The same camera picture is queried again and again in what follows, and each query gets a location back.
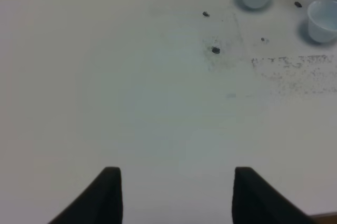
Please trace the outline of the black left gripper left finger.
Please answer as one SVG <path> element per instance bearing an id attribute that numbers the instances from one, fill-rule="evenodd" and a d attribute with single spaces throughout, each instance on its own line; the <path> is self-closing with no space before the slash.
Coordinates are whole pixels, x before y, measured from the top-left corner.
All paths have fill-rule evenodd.
<path id="1" fill-rule="evenodd" d="M 92 183 L 50 223 L 95 224 L 123 222 L 122 174 L 106 167 Z"/>

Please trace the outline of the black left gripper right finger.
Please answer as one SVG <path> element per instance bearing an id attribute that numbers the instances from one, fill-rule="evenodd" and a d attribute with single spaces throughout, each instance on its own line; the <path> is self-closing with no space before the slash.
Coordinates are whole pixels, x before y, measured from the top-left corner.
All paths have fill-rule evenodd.
<path id="1" fill-rule="evenodd" d="M 251 167 L 235 168 L 233 223 L 315 223 Z"/>

